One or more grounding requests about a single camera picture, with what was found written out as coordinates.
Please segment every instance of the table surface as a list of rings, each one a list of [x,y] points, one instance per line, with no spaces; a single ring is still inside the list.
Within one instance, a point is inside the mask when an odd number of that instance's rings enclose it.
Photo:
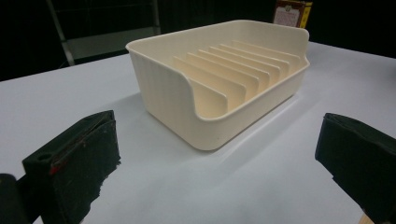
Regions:
[[[121,165],[83,223],[358,223],[315,160],[325,113],[396,136],[396,60],[310,42],[288,101],[215,151],[190,147],[144,108],[129,55],[0,82],[0,172],[78,120],[114,110]]]

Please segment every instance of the divider slot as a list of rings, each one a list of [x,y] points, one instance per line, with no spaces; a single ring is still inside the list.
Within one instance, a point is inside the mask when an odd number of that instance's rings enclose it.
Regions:
[[[263,47],[259,47],[256,45],[244,43],[241,41],[233,40],[232,46],[237,49],[242,49],[245,51],[249,51],[255,54],[259,54],[266,57],[276,58],[279,60],[283,60],[290,63],[290,73],[294,73],[297,71],[299,64],[301,62],[301,58],[294,54],[289,54],[282,51],[277,51],[274,49],[267,49]]]
[[[242,57],[246,57],[252,60],[256,60],[259,61],[261,63],[266,63],[269,66],[274,66],[279,68],[279,74],[280,74],[280,80],[282,80],[283,78],[287,77],[289,74],[289,70],[290,70],[290,65],[288,62],[285,61],[280,61],[278,59],[274,59],[274,58],[269,58],[269,57],[265,57],[259,54],[253,54],[241,49],[236,49],[227,45],[219,45],[219,48],[222,50],[225,50],[227,52],[236,54],[236,55],[240,55]]]
[[[270,75],[270,86],[275,85],[280,80],[280,69],[278,67],[213,47],[209,47],[209,52],[218,55],[220,57],[226,58],[228,60],[237,63],[243,63],[245,65],[267,72]]]
[[[198,115],[213,119],[227,113],[226,95],[194,80],[191,80],[191,86]]]
[[[237,63],[237,62],[225,59],[223,57],[217,56],[215,54],[209,53],[209,52],[201,50],[201,49],[198,50],[198,55],[203,58],[206,58],[212,62],[220,63],[222,65],[229,66],[233,69],[236,69],[241,72],[252,75],[254,77],[257,77],[260,82],[259,92],[264,91],[269,87],[270,75],[267,72],[264,72],[262,70],[259,70],[257,68],[251,67],[251,66],[247,66],[242,63]]]
[[[224,77],[207,72],[195,65],[174,57],[175,68],[183,72],[189,79],[224,94],[228,99],[227,110],[230,111],[245,102],[247,88]]]
[[[188,53],[187,62],[206,70],[209,73],[224,77],[233,82],[241,83],[246,87],[247,94],[245,101],[254,97],[259,91],[259,79],[249,74],[237,71],[228,66],[211,62],[200,56]]]

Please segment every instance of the plastic holder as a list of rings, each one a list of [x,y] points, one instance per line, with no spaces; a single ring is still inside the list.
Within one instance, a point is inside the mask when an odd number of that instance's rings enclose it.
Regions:
[[[297,92],[308,39],[301,28],[228,21],[126,48],[147,111],[193,147],[212,150]]]

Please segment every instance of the cream plastic tray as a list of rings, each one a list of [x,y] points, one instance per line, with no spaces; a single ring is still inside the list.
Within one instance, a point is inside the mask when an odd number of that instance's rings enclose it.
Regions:
[[[305,29],[228,21],[127,44],[147,111],[201,150],[216,149],[300,88]]]

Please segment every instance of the box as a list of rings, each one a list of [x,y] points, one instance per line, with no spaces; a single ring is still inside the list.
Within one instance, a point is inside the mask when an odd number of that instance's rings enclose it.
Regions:
[[[201,150],[223,146],[300,88],[305,29],[227,21],[132,41],[147,111]]]
[[[305,28],[312,2],[276,0],[274,24]]]

